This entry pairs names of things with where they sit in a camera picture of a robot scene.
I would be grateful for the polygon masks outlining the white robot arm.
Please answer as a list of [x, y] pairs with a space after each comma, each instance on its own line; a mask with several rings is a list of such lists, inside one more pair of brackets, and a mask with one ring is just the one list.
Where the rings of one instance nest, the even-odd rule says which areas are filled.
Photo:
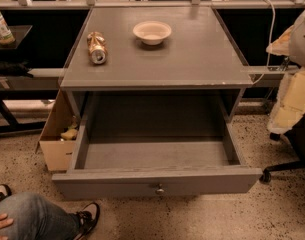
[[305, 10], [278, 39], [268, 45], [268, 53], [288, 56], [300, 66], [294, 73], [286, 73], [280, 82], [277, 102], [267, 128], [275, 134], [291, 130], [305, 115]]

